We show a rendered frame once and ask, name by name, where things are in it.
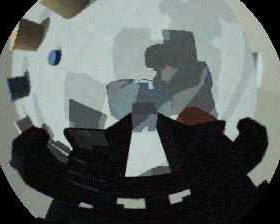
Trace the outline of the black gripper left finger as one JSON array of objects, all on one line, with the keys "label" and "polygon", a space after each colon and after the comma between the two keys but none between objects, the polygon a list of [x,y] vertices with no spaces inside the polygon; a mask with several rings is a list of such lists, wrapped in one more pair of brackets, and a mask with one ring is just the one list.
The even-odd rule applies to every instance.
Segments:
[{"label": "black gripper left finger", "polygon": [[119,176],[125,176],[129,145],[132,140],[131,113],[105,129],[65,128],[65,140],[71,147],[107,153],[109,161]]}]

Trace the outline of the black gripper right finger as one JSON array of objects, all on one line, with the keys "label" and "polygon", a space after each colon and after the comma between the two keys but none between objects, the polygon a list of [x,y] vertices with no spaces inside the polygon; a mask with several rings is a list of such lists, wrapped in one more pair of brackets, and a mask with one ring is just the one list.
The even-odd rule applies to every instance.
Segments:
[{"label": "black gripper right finger", "polygon": [[189,127],[187,124],[179,123],[172,117],[159,113],[156,124],[157,132],[159,132],[157,136],[160,137],[161,144],[163,144],[161,147],[165,151],[164,155],[167,157],[171,172],[183,171],[181,165],[185,163],[200,137],[222,132],[222,129],[225,129],[225,124],[225,121],[221,119]]}]

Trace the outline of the orange cylinder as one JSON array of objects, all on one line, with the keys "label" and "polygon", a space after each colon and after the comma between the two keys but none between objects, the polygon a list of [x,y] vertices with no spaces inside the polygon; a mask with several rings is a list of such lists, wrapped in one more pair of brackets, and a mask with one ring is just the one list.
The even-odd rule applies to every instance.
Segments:
[{"label": "orange cylinder", "polygon": [[209,113],[204,112],[203,109],[199,107],[189,107],[184,109],[183,112],[180,112],[176,120],[179,121],[179,123],[184,123],[192,127],[192,125],[205,124],[208,123],[208,121],[212,123],[212,121],[217,121],[217,117],[209,115]]}]

